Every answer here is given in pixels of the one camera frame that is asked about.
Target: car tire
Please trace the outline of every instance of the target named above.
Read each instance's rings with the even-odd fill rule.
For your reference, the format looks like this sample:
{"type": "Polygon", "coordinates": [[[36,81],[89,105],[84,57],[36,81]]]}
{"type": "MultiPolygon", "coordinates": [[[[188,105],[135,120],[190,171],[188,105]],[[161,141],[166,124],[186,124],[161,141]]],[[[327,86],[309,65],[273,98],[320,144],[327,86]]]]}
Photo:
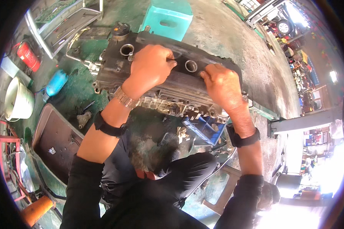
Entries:
{"type": "Polygon", "coordinates": [[[292,32],[293,27],[288,20],[282,19],[277,22],[277,29],[281,34],[287,35],[292,32]]]}

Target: black wrist strap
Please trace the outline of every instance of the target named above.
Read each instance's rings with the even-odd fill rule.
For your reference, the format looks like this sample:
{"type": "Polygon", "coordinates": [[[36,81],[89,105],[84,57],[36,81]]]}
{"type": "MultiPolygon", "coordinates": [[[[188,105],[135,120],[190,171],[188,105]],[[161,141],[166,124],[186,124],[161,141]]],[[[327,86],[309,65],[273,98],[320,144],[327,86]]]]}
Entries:
{"type": "Polygon", "coordinates": [[[234,131],[234,128],[233,128],[232,124],[228,124],[227,125],[227,131],[228,131],[229,138],[231,139],[232,145],[234,147],[241,148],[242,146],[245,146],[245,145],[252,145],[253,143],[255,143],[258,140],[260,140],[260,131],[257,128],[256,128],[255,133],[252,136],[247,137],[245,139],[242,139],[234,131]]]}
{"type": "Polygon", "coordinates": [[[110,135],[110,136],[115,136],[118,139],[125,133],[126,131],[126,125],[122,124],[120,128],[113,127],[108,125],[103,117],[101,116],[101,111],[99,111],[96,114],[95,120],[94,120],[94,126],[96,130],[100,130],[103,133],[110,135]]]}

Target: fire extinguisher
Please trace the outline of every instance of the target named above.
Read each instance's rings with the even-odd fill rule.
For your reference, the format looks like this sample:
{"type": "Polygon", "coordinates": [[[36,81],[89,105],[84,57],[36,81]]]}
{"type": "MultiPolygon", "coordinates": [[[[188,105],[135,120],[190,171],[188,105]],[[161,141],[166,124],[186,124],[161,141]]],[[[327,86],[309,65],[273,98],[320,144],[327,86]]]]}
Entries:
{"type": "Polygon", "coordinates": [[[32,49],[29,47],[29,43],[26,41],[22,41],[21,43],[16,44],[15,46],[19,45],[18,51],[16,52],[19,58],[30,68],[32,71],[36,72],[40,67],[41,63],[38,60],[37,56],[34,54],[32,49]]]}

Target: man's right hand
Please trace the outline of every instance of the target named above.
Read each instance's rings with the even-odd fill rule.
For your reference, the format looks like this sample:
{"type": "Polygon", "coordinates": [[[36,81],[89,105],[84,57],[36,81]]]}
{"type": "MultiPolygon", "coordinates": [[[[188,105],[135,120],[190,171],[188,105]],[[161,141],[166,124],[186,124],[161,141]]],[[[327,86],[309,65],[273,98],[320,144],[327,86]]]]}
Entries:
{"type": "Polygon", "coordinates": [[[239,76],[220,64],[209,64],[201,71],[206,89],[213,101],[227,113],[247,106],[242,98],[239,76]]]}

